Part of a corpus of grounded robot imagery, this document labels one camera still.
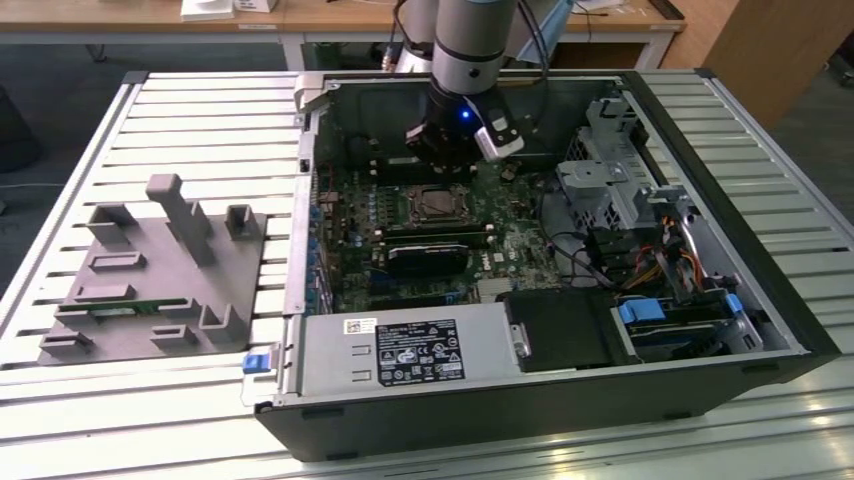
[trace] power supply label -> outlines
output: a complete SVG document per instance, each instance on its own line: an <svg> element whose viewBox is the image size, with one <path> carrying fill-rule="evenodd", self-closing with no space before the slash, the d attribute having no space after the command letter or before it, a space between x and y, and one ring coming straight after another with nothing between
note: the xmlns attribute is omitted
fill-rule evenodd
<svg viewBox="0 0 854 480"><path fill-rule="evenodd" d="M457 320L377 325L375 335L385 387L466 378Z"/></svg>

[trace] blue tab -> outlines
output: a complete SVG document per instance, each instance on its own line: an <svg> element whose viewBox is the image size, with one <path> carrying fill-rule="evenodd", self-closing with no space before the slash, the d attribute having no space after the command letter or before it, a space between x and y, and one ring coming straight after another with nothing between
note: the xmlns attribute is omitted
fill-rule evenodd
<svg viewBox="0 0 854 480"><path fill-rule="evenodd" d="M266 373L270 371L270 354L250 354L243 358L243 373Z"/></svg>
<svg viewBox="0 0 854 480"><path fill-rule="evenodd" d="M620 307L624 323L665 320L665 311L656 298L626 300Z"/></svg>
<svg viewBox="0 0 854 480"><path fill-rule="evenodd" d="M636 314L632 312L629 305L625 303L617 309L620 312L620 318L624 320L624 324L632 323L636 321Z"/></svg>
<svg viewBox="0 0 854 480"><path fill-rule="evenodd" d="M726 304L730 306L730 310L733 310L733 315L745 311L745 306L742 305L742 301L738 299L738 295L736 295L734 293L728 294Z"/></svg>

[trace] table leg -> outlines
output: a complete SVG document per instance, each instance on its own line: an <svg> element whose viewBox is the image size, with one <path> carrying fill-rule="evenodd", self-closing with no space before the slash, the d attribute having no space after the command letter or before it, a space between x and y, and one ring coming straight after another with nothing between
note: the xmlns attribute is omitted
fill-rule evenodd
<svg viewBox="0 0 854 480"><path fill-rule="evenodd" d="M638 70L656 70L658 68L668 53L673 35L673 32L661 32L653 35L638 57L638 63L636 64Z"/></svg>
<svg viewBox="0 0 854 480"><path fill-rule="evenodd" d="M99 45L85 45L86 47L86 51L90 52L90 57L93 57L93 61L95 63L102 63L103 61L107 60L107 55L105 54L105 50L107 49L107 47L105 46L105 44L99 44Z"/></svg>
<svg viewBox="0 0 854 480"><path fill-rule="evenodd" d="M306 70L306 59L303 57L303 44L306 38L302 33L283 33L279 35L279 42L285 50L285 61L290 71Z"/></svg>

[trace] slotted metal table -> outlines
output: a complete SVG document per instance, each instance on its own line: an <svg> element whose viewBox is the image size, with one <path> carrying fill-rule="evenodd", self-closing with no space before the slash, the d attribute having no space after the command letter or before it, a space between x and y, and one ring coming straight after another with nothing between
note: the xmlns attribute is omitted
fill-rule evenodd
<svg viewBox="0 0 854 480"><path fill-rule="evenodd" d="M21 267L0 319L3 478L838 478L854 468L854 234L714 78L644 73L844 356L700 418L303 464L242 402L243 354L39 367L99 203L163 215L153 173L206 212L271 215L253 344L279 338L298 173L295 73L129 76ZM672 182L665 156L653 154ZM441 412L425 412L426 415Z"/></svg>

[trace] white sticker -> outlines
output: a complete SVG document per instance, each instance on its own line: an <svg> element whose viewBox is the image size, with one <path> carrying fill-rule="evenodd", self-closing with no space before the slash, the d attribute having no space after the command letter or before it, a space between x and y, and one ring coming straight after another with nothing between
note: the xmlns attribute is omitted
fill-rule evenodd
<svg viewBox="0 0 854 480"><path fill-rule="evenodd" d="M242 23L238 25L239 30L275 30L275 25L266 25L263 23Z"/></svg>
<svg viewBox="0 0 854 480"><path fill-rule="evenodd" d="M374 333L377 329L375 318L349 318L345 320L345 335L358 333Z"/></svg>
<svg viewBox="0 0 854 480"><path fill-rule="evenodd" d="M110 308L105 310L90 310L90 314L94 317L118 317L121 315L137 315L137 310L133 308Z"/></svg>

